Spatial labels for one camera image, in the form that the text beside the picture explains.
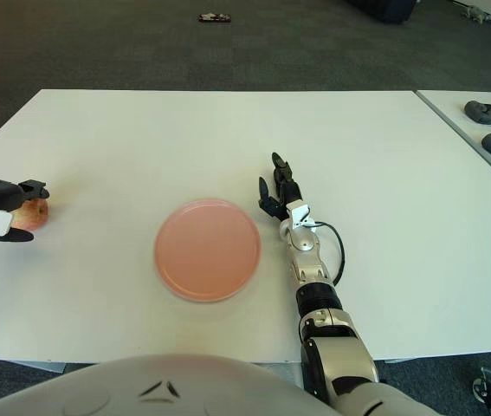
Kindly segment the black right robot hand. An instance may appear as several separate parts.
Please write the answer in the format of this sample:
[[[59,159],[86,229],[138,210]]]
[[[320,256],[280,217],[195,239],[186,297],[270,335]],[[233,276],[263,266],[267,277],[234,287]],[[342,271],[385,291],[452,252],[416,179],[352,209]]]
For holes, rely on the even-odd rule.
[[[310,216],[310,207],[302,198],[300,187],[293,178],[288,162],[278,153],[272,153],[272,162],[276,198],[270,195],[267,181],[260,177],[258,179],[259,207],[270,217],[277,218],[281,222],[289,219],[293,229],[300,226],[315,226]]]

